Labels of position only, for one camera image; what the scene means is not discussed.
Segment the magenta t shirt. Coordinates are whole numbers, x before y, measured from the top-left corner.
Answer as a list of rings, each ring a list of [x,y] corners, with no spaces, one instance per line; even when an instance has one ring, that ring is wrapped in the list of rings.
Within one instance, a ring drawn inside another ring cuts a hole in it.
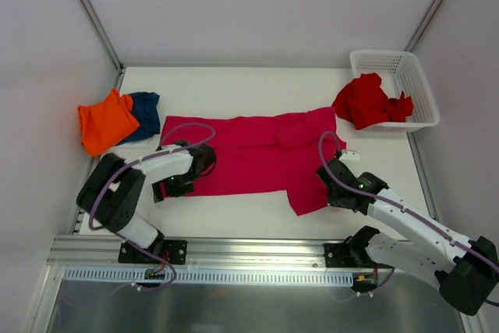
[[[284,191],[297,215],[327,206],[327,187],[317,176],[321,159],[331,159],[346,143],[326,138],[335,131],[332,107],[276,116],[203,119],[169,115],[162,137],[166,144],[208,139],[217,164],[194,183],[194,197]]]

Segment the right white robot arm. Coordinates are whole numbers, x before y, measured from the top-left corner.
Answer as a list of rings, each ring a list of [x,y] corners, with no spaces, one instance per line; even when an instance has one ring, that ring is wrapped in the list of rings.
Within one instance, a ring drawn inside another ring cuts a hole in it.
[[[434,287],[453,308],[468,316],[491,305],[498,285],[496,246],[480,236],[470,239],[406,203],[374,174],[354,175],[334,158],[317,169],[327,188],[327,202],[379,221],[402,235],[393,239],[365,225],[348,237],[337,256],[358,267],[371,262],[404,271]]]

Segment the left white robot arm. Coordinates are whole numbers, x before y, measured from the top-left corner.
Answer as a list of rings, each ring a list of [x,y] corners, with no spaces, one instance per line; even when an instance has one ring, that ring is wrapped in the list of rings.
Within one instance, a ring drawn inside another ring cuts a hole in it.
[[[89,223],[136,244],[136,254],[147,263],[159,260],[165,236],[136,212],[145,186],[153,202],[194,192],[194,183],[211,173],[217,163],[214,149],[205,143],[179,141],[154,153],[127,161],[115,153],[98,162],[76,198]]]

